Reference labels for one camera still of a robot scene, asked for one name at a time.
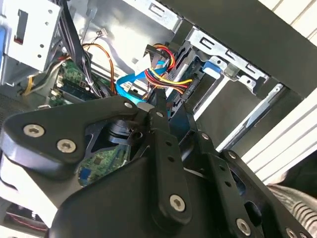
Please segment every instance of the white surface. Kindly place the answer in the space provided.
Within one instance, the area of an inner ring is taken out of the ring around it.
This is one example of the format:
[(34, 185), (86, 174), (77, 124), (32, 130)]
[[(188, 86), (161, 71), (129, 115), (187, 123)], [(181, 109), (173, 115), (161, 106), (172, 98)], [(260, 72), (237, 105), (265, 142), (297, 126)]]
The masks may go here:
[[(3, 6), (2, 14), (6, 18), (1, 19), (1, 24), (7, 28), (6, 37), (8, 39), (4, 52), (19, 62), (43, 71), (56, 29), (60, 7), (48, 0), (5, 0)], [(19, 9), (28, 13), (22, 45), (14, 41)]]
[(32, 235), (28, 235), (22, 232), (18, 232), (7, 227), (0, 226), (0, 238), (38, 238)]
[(243, 157), (265, 183), (300, 162), (317, 148), (317, 89)]
[[(274, 9), (279, 0), (259, 0), (269, 9)], [(286, 23), (291, 24), (308, 6), (314, 3), (292, 26), (304, 37), (308, 37), (317, 29), (317, 1), (314, 0), (283, 0), (275, 9), (274, 13), (282, 18)], [(317, 46), (317, 37), (310, 39)]]

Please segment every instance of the screw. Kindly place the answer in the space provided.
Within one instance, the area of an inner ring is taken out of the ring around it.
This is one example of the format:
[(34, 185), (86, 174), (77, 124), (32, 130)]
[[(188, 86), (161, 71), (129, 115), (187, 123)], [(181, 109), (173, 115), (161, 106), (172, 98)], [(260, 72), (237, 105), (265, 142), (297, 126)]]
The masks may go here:
[(208, 137), (207, 134), (205, 134), (205, 133), (202, 134), (202, 137), (203, 137), (203, 139), (205, 139), (205, 140), (209, 140), (209, 137)]
[(232, 153), (231, 151), (228, 151), (228, 155), (232, 158), (232, 159), (236, 159), (236, 155), (234, 153)]
[(183, 212), (185, 210), (185, 202), (184, 200), (178, 195), (172, 195), (169, 198), (169, 203), (178, 212)]
[(237, 226), (239, 228), (239, 230), (245, 234), (246, 236), (250, 236), (251, 235), (251, 229), (249, 227), (249, 225), (246, 223), (245, 220), (238, 218), (237, 221)]
[(300, 232), (300, 235), (302, 238), (308, 238), (307, 235), (305, 235), (304, 233)]
[(63, 153), (73, 153), (76, 150), (76, 144), (71, 140), (63, 139), (57, 143), (57, 148)]
[(124, 105), (127, 107), (127, 108), (133, 108), (133, 106), (129, 103), (124, 103)]
[(40, 137), (40, 136), (44, 135), (45, 130), (40, 125), (29, 124), (23, 128), (23, 132), (24, 132), (24, 134), (31, 136), (31, 137)]
[(159, 117), (161, 117), (161, 118), (164, 117), (163, 114), (160, 113), (160, 112), (157, 112), (157, 115), (158, 115)]
[(290, 228), (286, 228), (286, 232), (290, 238), (297, 238), (297, 235)]

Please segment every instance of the orange wire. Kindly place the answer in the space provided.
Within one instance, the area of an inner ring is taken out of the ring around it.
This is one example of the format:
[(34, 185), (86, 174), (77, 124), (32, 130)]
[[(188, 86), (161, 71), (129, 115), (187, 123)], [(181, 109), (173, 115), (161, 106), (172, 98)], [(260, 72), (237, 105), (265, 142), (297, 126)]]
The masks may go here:
[(109, 55), (109, 53), (101, 46), (101, 45), (98, 45), (98, 44), (95, 44), (95, 43), (92, 43), (92, 44), (83, 44), (83, 47), (86, 48), (86, 47), (89, 47), (89, 46), (96, 46), (98, 47), (99, 49), (101, 49), (105, 55), (108, 57), (109, 59), (109, 63), (110, 63), (110, 77), (111, 77), (111, 84), (110, 84), (110, 89), (113, 93), (116, 94), (116, 90), (115, 90), (115, 86), (114, 86), (114, 66), (113, 66), (113, 62), (112, 62), (112, 59)]
[(177, 90), (180, 94), (183, 94), (182, 90), (180, 90), (180, 89), (178, 89), (178, 88), (174, 88), (174, 87), (172, 87), (172, 86), (163, 86), (163, 85), (156, 84), (156, 83), (154, 83), (154, 82), (151, 82), (147, 76), (146, 76), (146, 79), (147, 79), (147, 81), (148, 81), (150, 84), (152, 84), (152, 85), (154, 85), (154, 86), (157, 86), (157, 87), (165, 87), (165, 88), (173, 88), (173, 89)]

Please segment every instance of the black wire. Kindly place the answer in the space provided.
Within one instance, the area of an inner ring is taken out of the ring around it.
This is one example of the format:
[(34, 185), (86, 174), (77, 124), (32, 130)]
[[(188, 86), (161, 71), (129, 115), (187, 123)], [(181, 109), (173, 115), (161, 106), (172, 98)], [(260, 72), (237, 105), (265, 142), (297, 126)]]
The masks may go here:
[(92, 73), (91, 73), (91, 61), (89, 55), (84, 51), (74, 22), (71, 18), (67, 1), (56, 0), (56, 3), (62, 7), (61, 17), (58, 23), (59, 31), (62, 36), (64, 46), (66, 47), (70, 57), (75, 62), (80, 71), (85, 75), (85, 79), (93, 92), (98, 96), (102, 97), (98, 85), (95, 84)]

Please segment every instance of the small circuit board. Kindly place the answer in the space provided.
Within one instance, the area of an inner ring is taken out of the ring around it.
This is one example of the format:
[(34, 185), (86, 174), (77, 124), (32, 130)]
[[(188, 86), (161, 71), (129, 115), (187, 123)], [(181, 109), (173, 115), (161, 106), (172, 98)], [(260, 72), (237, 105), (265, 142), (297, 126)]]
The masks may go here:
[(129, 146), (118, 145), (114, 150), (98, 152), (85, 159), (79, 168), (79, 183), (87, 186), (115, 171), (127, 162), (129, 153)]

